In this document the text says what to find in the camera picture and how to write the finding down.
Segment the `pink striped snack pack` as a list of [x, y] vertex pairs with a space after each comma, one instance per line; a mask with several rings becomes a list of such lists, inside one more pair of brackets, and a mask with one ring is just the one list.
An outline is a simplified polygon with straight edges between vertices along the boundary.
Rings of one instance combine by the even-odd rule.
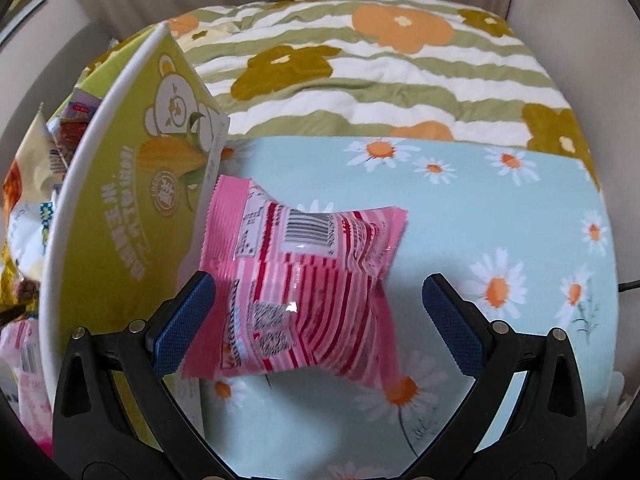
[[367, 388], [396, 387], [384, 280], [407, 220], [398, 207], [305, 212], [253, 180], [220, 177], [200, 263], [215, 299], [184, 374], [216, 379], [320, 367]]

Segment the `small pink snack pack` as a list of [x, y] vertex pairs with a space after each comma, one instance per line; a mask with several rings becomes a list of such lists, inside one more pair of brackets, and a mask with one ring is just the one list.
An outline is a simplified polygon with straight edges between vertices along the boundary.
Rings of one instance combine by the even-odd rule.
[[44, 384], [36, 318], [23, 318], [2, 328], [1, 359], [16, 379], [18, 418], [32, 440], [52, 458], [52, 408]]

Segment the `gold snack pack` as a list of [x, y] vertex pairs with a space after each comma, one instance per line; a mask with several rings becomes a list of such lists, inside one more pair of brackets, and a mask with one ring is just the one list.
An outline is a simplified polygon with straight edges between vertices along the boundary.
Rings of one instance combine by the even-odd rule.
[[26, 278], [17, 269], [8, 243], [1, 249], [1, 313], [22, 310], [36, 313], [39, 304], [39, 284]]

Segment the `green cardboard box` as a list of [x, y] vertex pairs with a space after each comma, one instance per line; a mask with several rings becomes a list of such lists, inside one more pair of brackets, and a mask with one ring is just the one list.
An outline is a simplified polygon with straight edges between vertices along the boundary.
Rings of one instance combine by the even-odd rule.
[[44, 384], [70, 334], [148, 318], [198, 270], [229, 119], [167, 24], [81, 84], [99, 106], [63, 181], [39, 300]]

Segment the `grey headboard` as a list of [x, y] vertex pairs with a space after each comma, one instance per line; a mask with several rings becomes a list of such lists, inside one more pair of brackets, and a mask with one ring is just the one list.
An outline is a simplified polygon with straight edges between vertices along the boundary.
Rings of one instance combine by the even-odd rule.
[[65, 39], [54, 53], [44, 53], [47, 44], [40, 35], [21, 50], [18, 61], [2, 54], [2, 61], [9, 65], [1, 70], [1, 136], [20, 136], [41, 103], [52, 110], [109, 41], [110, 36], [99, 25], [90, 23]]

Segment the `floral striped quilt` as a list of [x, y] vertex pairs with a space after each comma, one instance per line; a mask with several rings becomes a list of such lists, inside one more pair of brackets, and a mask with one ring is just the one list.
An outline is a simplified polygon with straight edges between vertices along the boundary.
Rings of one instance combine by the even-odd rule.
[[229, 115], [222, 166], [262, 136], [351, 136], [355, 162], [393, 167], [408, 141], [484, 144], [516, 183], [527, 152], [573, 159], [596, 180], [562, 92], [509, 24], [442, 0], [288, 0], [206, 6], [171, 35]]

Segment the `framed houses picture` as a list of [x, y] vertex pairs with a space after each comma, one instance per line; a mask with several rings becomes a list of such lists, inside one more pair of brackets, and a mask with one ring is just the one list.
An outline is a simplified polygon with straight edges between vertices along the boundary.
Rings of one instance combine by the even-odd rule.
[[9, 41], [17, 29], [45, 2], [46, 0], [12, 0], [8, 10], [1, 15], [0, 44]]

